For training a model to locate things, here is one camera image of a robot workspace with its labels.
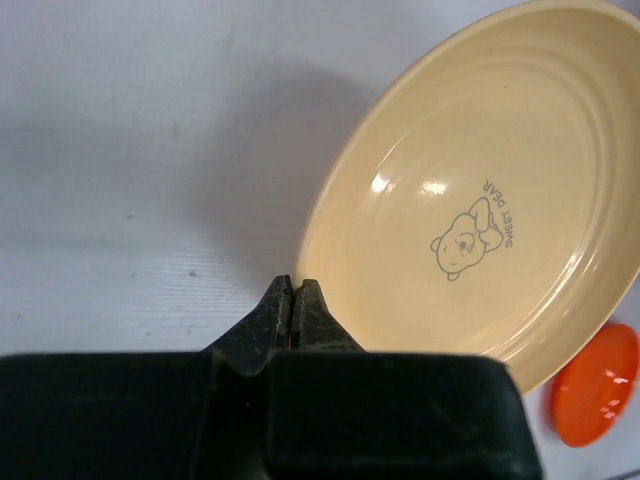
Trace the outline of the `yellow round plate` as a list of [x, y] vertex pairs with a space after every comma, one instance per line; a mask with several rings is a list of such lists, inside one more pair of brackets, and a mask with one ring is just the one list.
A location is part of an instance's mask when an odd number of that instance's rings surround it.
[[409, 68], [338, 156], [294, 280], [368, 351], [484, 354], [522, 393], [639, 271], [639, 21], [531, 1]]

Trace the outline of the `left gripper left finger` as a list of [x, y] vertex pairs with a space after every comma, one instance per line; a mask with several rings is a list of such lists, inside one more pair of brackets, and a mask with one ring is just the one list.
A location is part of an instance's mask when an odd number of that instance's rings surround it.
[[5, 479], [263, 479], [264, 389], [286, 342], [291, 280], [211, 345], [186, 352], [1, 359]]

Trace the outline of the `small orange round plate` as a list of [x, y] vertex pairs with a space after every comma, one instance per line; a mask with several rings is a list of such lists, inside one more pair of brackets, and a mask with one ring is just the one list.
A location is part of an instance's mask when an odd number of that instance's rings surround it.
[[550, 420], [572, 448], [598, 440], [632, 397], [639, 374], [639, 338], [624, 324], [607, 323], [554, 377]]

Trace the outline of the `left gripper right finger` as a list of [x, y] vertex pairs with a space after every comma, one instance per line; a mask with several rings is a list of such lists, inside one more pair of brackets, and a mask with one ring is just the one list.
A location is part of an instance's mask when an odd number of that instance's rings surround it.
[[299, 343], [265, 371], [274, 479], [539, 479], [507, 367], [484, 356]]

